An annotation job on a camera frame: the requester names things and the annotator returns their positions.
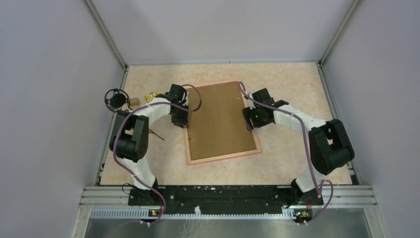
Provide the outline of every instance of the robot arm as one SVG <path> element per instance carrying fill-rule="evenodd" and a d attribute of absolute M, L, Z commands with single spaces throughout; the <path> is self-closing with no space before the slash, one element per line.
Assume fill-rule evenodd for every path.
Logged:
<path fill-rule="evenodd" d="M 270 123 L 286 126 L 294 132 L 302 133 L 300 121 L 294 117 L 301 118 L 304 123 L 305 136 L 307 136 L 310 148 L 311 162 L 317 184 L 326 175 L 335 169 L 342 167 L 354 158 L 353 147 L 347 136 L 343 123 L 338 119 L 325 121 L 311 117 L 300 110 L 293 108 L 289 103 L 280 100 L 274 102 L 267 89 L 247 93 L 248 96 L 259 103 L 279 108 L 282 111 L 275 111 L 257 104 L 251 100 L 250 106 L 242 110 L 248 130 L 259 128 Z M 309 167 L 292 181 L 292 186 L 297 186 L 300 193 L 309 192 L 315 189 Z"/>
<path fill-rule="evenodd" d="M 177 104 L 188 109 L 188 93 L 179 86 L 172 84 L 169 92 L 159 94 L 150 103 L 167 102 Z M 115 118 L 115 124 L 112 130 L 109 148 L 113 150 L 114 141 L 118 129 L 129 112 L 118 111 Z M 180 110 L 169 104 L 159 104 L 153 107 L 147 107 L 134 113 L 124 126 L 124 131 L 118 140 L 116 155 L 122 158 L 125 165 L 134 172 L 134 174 L 150 187 L 157 185 L 155 176 L 150 171 L 146 152 L 149 144 L 149 126 L 156 120 L 171 114 L 171 121 L 179 127 L 188 126 L 188 112 Z M 126 130 L 133 130 L 133 134 L 127 134 Z M 134 186 L 142 190 L 149 190 L 137 180 L 134 180 Z"/>

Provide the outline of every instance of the wooden table surface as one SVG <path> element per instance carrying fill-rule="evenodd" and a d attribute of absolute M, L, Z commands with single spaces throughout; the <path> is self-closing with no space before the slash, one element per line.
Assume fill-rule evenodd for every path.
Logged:
<path fill-rule="evenodd" d="M 131 66 L 124 90 L 140 98 L 150 92 L 165 93 L 174 84 L 203 85 L 240 80 L 248 91 L 267 88 L 275 101 L 320 119 L 332 119 L 325 92 L 314 62 L 239 63 Z M 164 116 L 150 126 L 162 136 L 149 134 L 148 162 L 161 185 L 238 185 L 290 184 L 307 166 L 302 135 L 275 124 L 259 128 L 257 136 L 262 153 L 224 161 L 188 166 L 183 129 Z M 334 184 L 351 184 L 346 166 L 330 174 Z M 109 151 L 102 185 L 133 183 L 133 178 L 119 167 Z"/>

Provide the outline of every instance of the gray floor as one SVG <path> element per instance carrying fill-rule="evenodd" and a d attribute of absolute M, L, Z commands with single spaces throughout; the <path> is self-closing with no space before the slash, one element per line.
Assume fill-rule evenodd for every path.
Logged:
<path fill-rule="evenodd" d="M 122 219 L 91 219 L 85 238 L 102 238 Z M 370 238 L 363 209 L 330 209 L 309 226 L 286 220 L 161 220 L 151 228 L 131 223 L 107 238 Z"/>

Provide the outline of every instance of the white wall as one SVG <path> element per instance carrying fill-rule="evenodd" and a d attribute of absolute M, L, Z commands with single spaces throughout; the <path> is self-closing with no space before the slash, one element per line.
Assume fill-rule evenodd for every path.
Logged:
<path fill-rule="evenodd" d="M 81 0 L 0 3 L 0 237 L 69 237 L 122 76 Z"/>
<path fill-rule="evenodd" d="M 326 65 L 391 237 L 418 237 L 420 1 L 364 1 Z"/>
<path fill-rule="evenodd" d="M 93 0 L 127 64 L 319 60 L 352 0 Z"/>

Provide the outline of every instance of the yellow object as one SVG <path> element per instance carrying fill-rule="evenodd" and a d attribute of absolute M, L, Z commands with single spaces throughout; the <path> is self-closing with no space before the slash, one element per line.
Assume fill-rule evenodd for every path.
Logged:
<path fill-rule="evenodd" d="M 151 92 L 148 95 L 145 96 L 145 100 L 147 103 L 151 102 L 153 100 L 153 98 L 155 98 L 155 96 L 157 95 L 157 92 Z"/>

